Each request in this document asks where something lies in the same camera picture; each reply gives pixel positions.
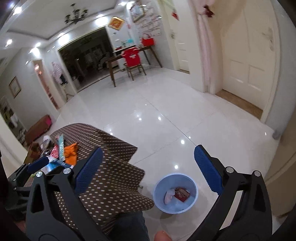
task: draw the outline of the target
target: doorway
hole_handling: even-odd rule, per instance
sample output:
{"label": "doorway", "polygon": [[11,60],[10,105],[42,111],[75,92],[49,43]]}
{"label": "doorway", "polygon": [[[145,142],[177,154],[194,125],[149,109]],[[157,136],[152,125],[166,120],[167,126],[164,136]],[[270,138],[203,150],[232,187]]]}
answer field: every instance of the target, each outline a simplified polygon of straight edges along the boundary
{"label": "doorway", "polygon": [[54,95],[52,94],[52,90],[50,88],[51,84],[49,83],[49,80],[46,76],[45,69],[42,63],[42,60],[33,60],[33,65],[34,65],[34,71],[36,75],[38,76],[38,79],[46,92],[48,98],[54,105],[54,107],[58,110],[60,106],[58,105],[56,99],[54,98]]}
{"label": "doorway", "polygon": [[264,110],[276,68],[278,29],[273,6],[269,0],[218,2],[223,89]]}
{"label": "doorway", "polygon": [[59,52],[78,91],[110,75],[106,61],[113,55],[113,49],[104,27]]}
{"label": "doorway", "polygon": [[178,15],[175,10],[175,6],[172,0],[161,0],[163,4],[164,13],[167,15],[167,19],[170,24],[170,37],[174,39],[177,55],[178,55],[178,62],[179,62],[179,69],[181,71],[185,71],[189,73],[189,66],[188,66],[188,59],[187,59],[187,47],[184,41],[184,36],[180,31],[181,23],[177,19]]}

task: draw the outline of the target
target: hand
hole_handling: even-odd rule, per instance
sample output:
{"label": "hand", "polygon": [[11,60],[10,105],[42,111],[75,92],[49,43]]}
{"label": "hand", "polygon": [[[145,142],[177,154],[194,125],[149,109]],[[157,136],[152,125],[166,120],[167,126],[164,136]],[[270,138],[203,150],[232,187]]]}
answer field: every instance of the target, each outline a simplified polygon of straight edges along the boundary
{"label": "hand", "polygon": [[154,237],[154,241],[173,241],[165,231],[158,231]]}

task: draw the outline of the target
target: white tile floor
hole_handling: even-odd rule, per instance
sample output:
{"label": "white tile floor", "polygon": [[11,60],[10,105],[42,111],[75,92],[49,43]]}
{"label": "white tile floor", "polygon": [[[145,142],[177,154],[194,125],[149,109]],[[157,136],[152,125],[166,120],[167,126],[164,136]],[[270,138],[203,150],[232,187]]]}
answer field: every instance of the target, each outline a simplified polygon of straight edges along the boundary
{"label": "white tile floor", "polygon": [[130,163],[145,170],[141,192],[148,197],[166,174],[181,172],[196,181],[199,195],[190,211],[168,215],[154,207],[144,213],[151,240],[162,229],[173,240],[186,240],[217,198],[194,161],[196,145],[238,172],[267,173],[278,145],[273,131],[226,100],[189,87],[188,74],[153,68],[135,81],[125,72],[115,78],[116,88],[108,77],[73,97],[50,132],[82,122],[137,146]]}

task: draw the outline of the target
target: curtain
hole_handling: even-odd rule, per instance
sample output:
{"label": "curtain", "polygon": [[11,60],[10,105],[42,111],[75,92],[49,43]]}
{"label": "curtain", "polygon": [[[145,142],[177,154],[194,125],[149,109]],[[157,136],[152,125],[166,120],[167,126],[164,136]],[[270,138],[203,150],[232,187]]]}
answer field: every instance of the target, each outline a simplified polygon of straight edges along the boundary
{"label": "curtain", "polygon": [[205,85],[209,89],[211,84],[211,74],[212,74],[211,50],[215,46],[215,43],[214,43],[214,38],[207,20],[208,18],[208,16],[206,15],[207,10],[204,8],[204,6],[213,5],[215,3],[215,0],[191,0],[191,1],[194,4],[195,11],[197,13],[204,81],[205,81]]}

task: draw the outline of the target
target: trash bin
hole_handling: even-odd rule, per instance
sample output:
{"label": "trash bin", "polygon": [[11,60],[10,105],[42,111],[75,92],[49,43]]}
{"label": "trash bin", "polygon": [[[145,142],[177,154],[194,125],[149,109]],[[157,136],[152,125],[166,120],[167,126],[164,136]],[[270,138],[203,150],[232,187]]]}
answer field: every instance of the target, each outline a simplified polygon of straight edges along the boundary
{"label": "trash bin", "polygon": [[[189,193],[189,198],[182,202],[173,197],[169,204],[164,203],[165,194],[169,189],[185,188]],[[153,191],[155,205],[163,212],[169,214],[183,213],[189,210],[196,202],[198,197],[198,187],[194,180],[182,173],[172,173],[163,177]]]}

